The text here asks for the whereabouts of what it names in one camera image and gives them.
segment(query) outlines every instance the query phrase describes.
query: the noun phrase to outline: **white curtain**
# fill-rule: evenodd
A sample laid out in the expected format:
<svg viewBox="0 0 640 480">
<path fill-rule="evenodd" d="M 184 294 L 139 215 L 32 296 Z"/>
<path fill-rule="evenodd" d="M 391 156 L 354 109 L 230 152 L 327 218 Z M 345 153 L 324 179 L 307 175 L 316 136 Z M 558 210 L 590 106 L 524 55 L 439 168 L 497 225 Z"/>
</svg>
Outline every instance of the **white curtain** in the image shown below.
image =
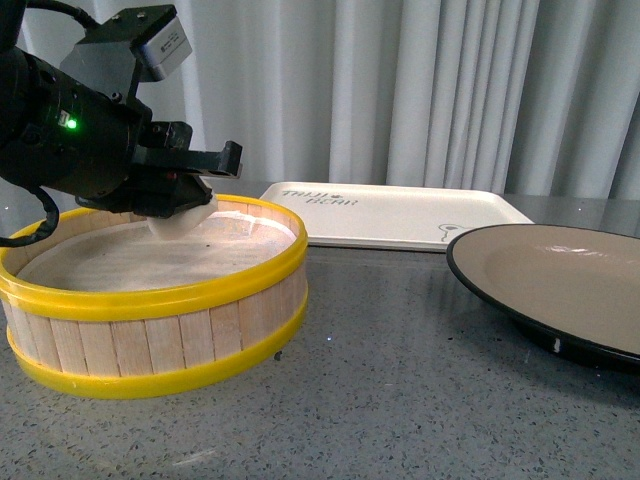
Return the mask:
<svg viewBox="0 0 640 480">
<path fill-rule="evenodd" d="M 637 0 L 175 4 L 194 54 L 139 96 L 242 144 L 246 179 L 640 199 Z M 21 45 L 57 65 L 81 36 L 30 10 Z"/>
</svg>

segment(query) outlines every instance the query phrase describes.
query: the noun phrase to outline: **plate rim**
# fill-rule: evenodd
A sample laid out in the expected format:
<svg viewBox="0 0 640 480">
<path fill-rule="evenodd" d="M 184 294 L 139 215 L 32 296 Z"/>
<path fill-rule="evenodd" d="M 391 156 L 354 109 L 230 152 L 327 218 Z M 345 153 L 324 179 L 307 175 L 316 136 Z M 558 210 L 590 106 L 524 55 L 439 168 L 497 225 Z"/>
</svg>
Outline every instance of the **plate rim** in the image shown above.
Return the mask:
<svg viewBox="0 0 640 480">
<path fill-rule="evenodd" d="M 607 235 L 607 236 L 615 236 L 615 237 L 623 237 L 623 238 L 629 238 L 629 239 L 633 239 L 633 240 L 638 240 L 640 241 L 640 238 L 638 237 L 634 237 L 631 235 L 624 235 L 624 234 L 620 234 L 620 233 L 612 233 L 612 232 L 605 232 L 602 230 L 596 230 L 596 229 L 592 229 L 592 228 L 584 228 L 584 227 L 572 227 L 572 226 L 567 226 L 567 225 L 553 225 L 553 224 L 547 224 L 547 223 L 531 223 L 531 224 L 501 224 L 501 225 L 489 225 L 486 227 L 479 227 L 473 230 L 469 230 L 467 232 L 463 232 L 460 235 L 458 235 L 457 237 L 455 237 L 450 243 L 449 246 L 447 247 L 447 251 L 446 251 L 446 259 L 447 259 L 447 264 L 449 265 L 449 268 L 451 269 L 451 271 L 453 272 L 453 274 L 455 275 L 455 277 L 468 289 L 471 291 L 471 293 L 473 293 L 474 295 L 476 295 L 477 297 L 479 297 L 480 299 L 482 299 L 483 301 L 485 301 L 486 303 L 490 304 L 491 306 L 497 308 L 498 310 L 502 311 L 503 313 L 506 313 L 511 320 L 517 322 L 517 323 L 521 323 L 526 327 L 530 327 L 533 328 L 535 331 L 537 331 L 538 333 L 542 333 L 544 335 L 547 335 L 549 337 L 554 337 L 556 339 L 558 339 L 560 341 L 561 347 L 559 349 L 559 351 L 552 351 L 552 353 L 562 356 L 562 344 L 563 343 L 567 343 L 568 345 L 572 346 L 572 347 L 578 347 L 580 349 L 584 349 L 587 350 L 589 353 L 591 354 L 595 354 L 596 356 L 605 356 L 608 357 L 608 360 L 615 360 L 615 361 L 621 361 L 624 362 L 626 364 L 631 364 L 635 367 L 640 367 L 640 354 L 636 354 L 633 352 L 628 352 L 628 351 L 624 351 L 615 347 L 611 347 L 609 345 L 604 345 L 601 343 L 597 343 L 594 342 L 592 340 L 588 340 L 586 338 L 582 338 L 579 337 L 577 335 L 568 333 L 568 332 L 564 332 L 560 329 L 551 327 L 549 325 L 547 325 L 546 323 L 543 323 L 539 320 L 536 320 L 535 318 L 530 317 L 529 315 L 526 315 L 518 310 L 516 310 L 515 308 L 507 305 L 506 303 L 502 302 L 501 300 L 493 297 L 492 295 L 488 294 L 487 292 L 485 292 L 481 286 L 476 285 L 471 279 L 469 279 L 465 273 L 463 272 L 463 270 L 460 268 L 460 266 L 458 265 L 458 263 L 456 262 L 455 259 L 455 248 L 456 245 L 458 244 L 458 242 L 460 240 L 462 240 L 463 238 L 467 237 L 468 235 L 473 234 L 474 232 L 478 232 L 480 230 L 487 230 L 487 229 L 502 229 L 502 228 L 539 228 L 539 227 L 545 227 L 545 228 L 553 228 L 553 229 L 563 229 L 563 230 L 582 230 L 582 231 L 587 231 L 587 232 L 591 232 L 591 233 L 597 233 L 597 234 L 602 234 L 602 235 Z"/>
</svg>

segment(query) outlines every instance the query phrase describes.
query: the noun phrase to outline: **wooden slat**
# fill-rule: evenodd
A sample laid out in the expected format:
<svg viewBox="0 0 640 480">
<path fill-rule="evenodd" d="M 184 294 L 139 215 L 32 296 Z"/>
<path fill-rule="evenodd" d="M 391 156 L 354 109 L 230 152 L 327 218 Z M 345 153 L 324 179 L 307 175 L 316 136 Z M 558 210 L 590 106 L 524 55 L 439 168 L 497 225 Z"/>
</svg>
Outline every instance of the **wooden slat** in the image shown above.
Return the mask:
<svg viewBox="0 0 640 480">
<path fill-rule="evenodd" d="M 233 210 L 233 202 L 218 202 L 218 211 L 219 212 L 228 212 L 230 210 Z"/>
<path fill-rule="evenodd" d="M 4 310 L 4 316 L 7 317 L 7 326 L 11 331 L 13 343 L 15 343 L 16 347 L 18 347 L 20 350 L 23 350 L 20 343 L 20 337 L 18 335 L 18 329 L 16 328 L 15 321 L 13 320 L 13 311 L 11 310 L 11 305 L 8 302 L 2 300 L 2 308 Z"/>
<path fill-rule="evenodd" d="M 120 368 L 109 322 L 80 322 L 78 324 L 89 375 L 119 377 Z"/>
<path fill-rule="evenodd" d="M 26 317 L 29 320 L 40 363 L 54 370 L 62 371 L 50 320 L 32 313 L 27 313 Z"/>
<path fill-rule="evenodd" d="M 260 211 L 261 218 L 268 218 L 269 220 L 273 220 L 273 216 L 276 213 L 274 210 L 268 207 L 260 207 L 260 208 L 261 208 L 261 211 Z"/>
<path fill-rule="evenodd" d="M 180 315 L 180 331 L 187 368 L 215 360 L 208 310 Z"/>
<path fill-rule="evenodd" d="M 297 309 L 298 299 L 295 295 L 295 275 L 291 274 L 280 282 L 280 305 L 284 321 L 290 320 Z"/>
<path fill-rule="evenodd" d="M 146 217 L 141 217 L 135 213 L 127 213 L 125 215 L 129 218 L 128 223 L 144 222 L 147 219 Z"/>
<path fill-rule="evenodd" d="M 39 362 L 40 356 L 38 355 L 36 342 L 33 339 L 33 334 L 31 333 L 31 327 L 29 326 L 29 321 L 27 320 L 27 314 L 24 310 L 21 310 L 14 305 L 11 305 L 11 311 L 13 312 L 13 321 L 15 324 L 16 332 L 18 334 L 18 337 L 20 338 L 20 350 L 30 359 Z"/>
<path fill-rule="evenodd" d="M 51 319 L 51 330 L 58 347 L 62 371 L 87 375 L 87 362 L 78 322 Z"/>
<path fill-rule="evenodd" d="M 182 338 L 178 317 L 145 320 L 147 341 L 154 373 L 184 369 Z"/>
<path fill-rule="evenodd" d="M 284 322 L 282 304 L 280 303 L 280 290 L 280 283 L 276 283 L 259 293 L 265 336 L 275 332 Z"/>
<path fill-rule="evenodd" d="M 113 216 L 119 218 L 119 220 L 116 220 L 118 225 L 122 225 L 124 223 L 131 223 L 131 218 L 128 213 L 114 213 Z"/>
<path fill-rule="evenodd" d="M 284 225 L 289 228 L 289 215 L 273 210 L 273 219 L 278 222 L 280 225 Z"/>
<path fill-rule="evenodd" d="M 58 239 L 54 234 L 49 238 L 45 238 L 44 240 L 41 240 L 37 243 L 33 243 L 31 245 L 26 246 L 25 253 L 27 254 L 27 257 L 29 257 L 29 260 L 33 260 L 41 253 L 44 253 L 47 250 L 55 247 L 57 244 L 58 244 Z"/>
<path fill-rule="evenodd" d="M 144 321 L 112 322 L 120 375 L 151 375 L 153 366 Z"/>
<path fill-rule="evenodd" d="M 89 221 L 88 215 L 70 218 L 65 223 L 69 225 L 69 228 L 73 231 L 73 236 L 82 235 L 91 230 L 91 222 Z"/>
<path fill-rule="evenodd" d="M 262 308 L 262 296 L 259 293 L 238 302 L 243 349 L 255 345 L 268 333 L 263 321 Z"/>
<path fill-rule="evenodd" d="M 268 209 L 267 210 L 267 218 L 270 218 L 274 222 L 278 222 L 281 225 L 287 225 L 286 223 L 282 223 L 284 221 L 283 214 L 278 210 Z"/>
<path fill-rule="evenodd" d="M 55 238 L 55 245 L 64 242 L 65 240 L 68 240 L 69 238 L 73 237 L 75 235 L 73 228 L 71 227 L 71 225 L 69 225 L 69 222 L 60 222 L 58 224 L 58 228 L 56 228 L 56 231 L 54 232 L 54 234 L 51 236 L 52 238 Z"/>
<path fill-rule="evenodd" d="M 236 302 L 209 309 L 216 360 L 242 350 L 240 312 Z"/>
</svg>

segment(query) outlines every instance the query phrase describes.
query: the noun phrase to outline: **black cable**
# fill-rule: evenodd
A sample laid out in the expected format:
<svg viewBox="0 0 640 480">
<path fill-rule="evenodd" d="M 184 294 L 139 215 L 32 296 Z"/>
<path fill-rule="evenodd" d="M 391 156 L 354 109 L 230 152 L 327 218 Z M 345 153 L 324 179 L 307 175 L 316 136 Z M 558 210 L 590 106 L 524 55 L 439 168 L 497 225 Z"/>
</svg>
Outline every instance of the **black cable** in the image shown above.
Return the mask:
<svg viewBox="0 0 640 480">
<path fill-rule="evenodd" d="M 60 211 L 56 202 L 40 187 L 31 187 L 27 190 L 38 197 L 38 200 L 42 202 L 44 211 L 47 216 L 43 220 L 35 232 L 31 235 L 23 235 L 18 238 L 4 238 L 0 237 L 0 247 L 25 247 L 32 243 L 39 242 L 49 237 L 58 226 L 58 220 L 60 219 Z"/>
<path fill-rule="evenodd" d="M 81 8 L 67 5 L 57 0 L 28 0 L 27 8 L 39 8 L 41 10 L 51 10 L 53 12 L 70 15 L 75 21 L 82 25 L 85 30 L 92 30 L 100 26 L 91 15 Z"/>
</svg>

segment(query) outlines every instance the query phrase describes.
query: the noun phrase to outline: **white tray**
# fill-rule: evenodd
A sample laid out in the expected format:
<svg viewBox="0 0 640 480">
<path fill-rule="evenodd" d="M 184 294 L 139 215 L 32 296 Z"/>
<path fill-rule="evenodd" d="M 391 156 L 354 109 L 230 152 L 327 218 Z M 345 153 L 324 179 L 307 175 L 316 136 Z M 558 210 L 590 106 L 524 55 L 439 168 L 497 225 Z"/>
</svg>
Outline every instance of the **white tray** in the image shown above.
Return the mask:
<svg viewBox="0 0 640 480">
<path fill-rule="evenodd" d="M 533 223 L 499 196 L 472 190 L 283 182 L 261 198 L 297 213 L 311 245 L 444 251 L 467 230 Z"/>
</svg>

